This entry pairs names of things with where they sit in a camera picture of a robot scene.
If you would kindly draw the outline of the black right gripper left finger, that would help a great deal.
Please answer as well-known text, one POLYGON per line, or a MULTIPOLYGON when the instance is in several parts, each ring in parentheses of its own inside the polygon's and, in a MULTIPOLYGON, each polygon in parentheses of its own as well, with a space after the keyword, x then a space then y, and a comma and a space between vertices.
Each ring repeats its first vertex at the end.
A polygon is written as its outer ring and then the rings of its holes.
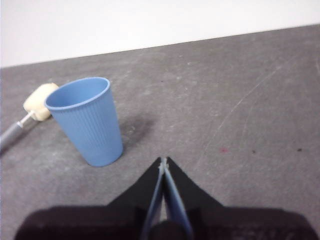
POLYGON ((109 204, 65 205, 29 214, 16 240, 138 240, 159 178, 157 158, 139 179, 109 204))

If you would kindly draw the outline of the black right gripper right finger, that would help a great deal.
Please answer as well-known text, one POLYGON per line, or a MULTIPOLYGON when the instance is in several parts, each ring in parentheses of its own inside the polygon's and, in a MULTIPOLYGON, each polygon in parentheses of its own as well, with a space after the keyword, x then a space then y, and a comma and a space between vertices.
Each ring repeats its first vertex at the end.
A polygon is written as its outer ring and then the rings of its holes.
POLYGON ((315 240, 301 214, 281 208, 225 206, 192 181, 170 158, 164 159, 166 187, 179 220, 195 240, 315 240))

